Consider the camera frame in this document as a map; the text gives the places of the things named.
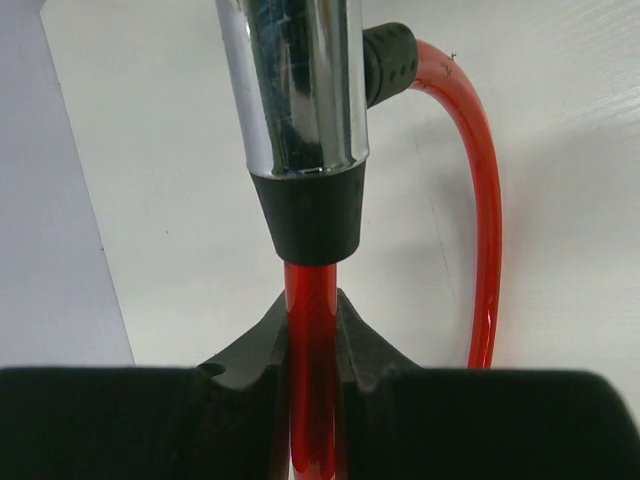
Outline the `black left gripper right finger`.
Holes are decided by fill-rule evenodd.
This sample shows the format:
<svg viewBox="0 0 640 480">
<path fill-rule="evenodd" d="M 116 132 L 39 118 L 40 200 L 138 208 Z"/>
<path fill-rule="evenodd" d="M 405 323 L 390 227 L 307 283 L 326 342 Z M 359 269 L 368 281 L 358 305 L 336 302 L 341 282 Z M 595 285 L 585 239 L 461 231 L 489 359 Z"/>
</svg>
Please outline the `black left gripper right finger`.
<svg viewBox="0 0 640 480">
<path fill-rule="evenodd" d="M 338 296 L 340 479 L 635 479 L 639 433 L 584 371 L 423 368 Z"/>
</svg>

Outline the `red cable lock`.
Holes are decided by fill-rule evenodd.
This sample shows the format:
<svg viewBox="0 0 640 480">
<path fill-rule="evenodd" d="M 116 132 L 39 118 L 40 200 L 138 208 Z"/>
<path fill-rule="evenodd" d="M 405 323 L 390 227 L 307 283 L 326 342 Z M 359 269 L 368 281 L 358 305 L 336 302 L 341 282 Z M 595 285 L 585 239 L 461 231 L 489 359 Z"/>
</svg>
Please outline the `red cable lock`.
<svg viewBox="0 0 640 480">
<path fill-rule="evenodd" d="M 290 445 L 299 479 L 399 475 L 388 371 L 419 368 L 359 320 L 337 287 L 358 248 L 368 108 L 408 89 L 436 99 L 466 149 L 477 253 L 467 364 L 493 358 L 502 261 L 497 157 L 453 56 L 399 23 L 364 28 L 356 1 L 221 1 L 246 165 L 285 269 Z"/>
</svg>

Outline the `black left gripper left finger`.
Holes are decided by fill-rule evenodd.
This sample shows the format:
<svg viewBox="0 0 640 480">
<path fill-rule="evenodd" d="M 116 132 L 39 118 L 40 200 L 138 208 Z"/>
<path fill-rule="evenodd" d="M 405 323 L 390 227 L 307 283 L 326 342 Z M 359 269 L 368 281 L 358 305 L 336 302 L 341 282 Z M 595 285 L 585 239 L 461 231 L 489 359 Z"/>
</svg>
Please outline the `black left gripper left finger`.
<svg viewBox="0 0 640 480">
<path fill-rule="evenodd" d="M 5 368 L 5 479 L 284 479 L 286 308 L 194 368 Z"/>
</svg>

